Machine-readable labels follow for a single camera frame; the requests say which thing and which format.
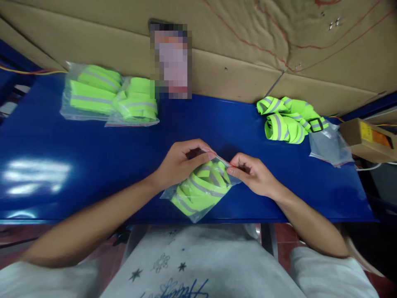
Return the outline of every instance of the plastic bag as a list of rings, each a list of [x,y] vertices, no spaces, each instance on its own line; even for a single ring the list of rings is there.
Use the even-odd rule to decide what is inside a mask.
[[[61,115],[68,120],[107,121],[123,77],[96,65],[67,62]]]
[[[212,152],[200,150],[199,154]],[[185,181],[166,189],[161,199],[169,199],[195,224],[241,181],[229,176],[226,170],[232,165],[218,155],[195,169]]]
[[[105,127],[152,126],[159,123],[154,88],[154,81],[125,77]]]
[[[327,161],[334,167],[354,161],[349,145],[338,131],[339,125],[327,121],[329,126],[320,132],[309,133],[309,156]]]

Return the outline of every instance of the small cardboard box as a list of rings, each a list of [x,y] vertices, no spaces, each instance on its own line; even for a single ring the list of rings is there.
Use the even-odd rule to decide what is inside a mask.
[[[373,163],[397,161],[397,137],[391,132],[360,118],[342,123],[339,131],[353,154]]]

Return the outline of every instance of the hand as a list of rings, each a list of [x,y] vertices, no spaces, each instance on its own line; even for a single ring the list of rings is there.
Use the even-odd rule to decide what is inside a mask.
[[[231,176],[239,178],[254,193],[276,200],[285,187],[273,176],[260,159],[237,153],[227,169]]]
[[[201,139],[174,143],[164,158],[160,167],[150,176],[152,181],[162,191],[170,186],[181,183],[198,166],[215,158],[215,153],[203,153],[192,159],[188,159],[191,151],[210,148]]]

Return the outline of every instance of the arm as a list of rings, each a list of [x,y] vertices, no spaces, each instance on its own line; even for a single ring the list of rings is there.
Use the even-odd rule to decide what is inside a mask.
[[[254,193],[273,199],[311,248],[332,257],[349,255],[342,236],[332,223],[283,186],[259,159],[238,153],[230,163],[236,168],[228,168],[227,172]]]
[[[56,225],[21,260],[42,267],[78,264],[156,194],[182,182],[199,165],[213,159],[214,153],[187,158],[191,150],[205,147],[209,146],[199,139],[175,143],[153,174]]]

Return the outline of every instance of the sleeve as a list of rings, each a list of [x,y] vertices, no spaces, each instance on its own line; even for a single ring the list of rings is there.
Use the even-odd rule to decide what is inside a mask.
[[[43,268],[18,262],[0,271],[0,297],[99,297],[99,263]]]
[[[307,298],[379,298],[354,258],[327,257],[310,248],[291,253],[291,277]]]

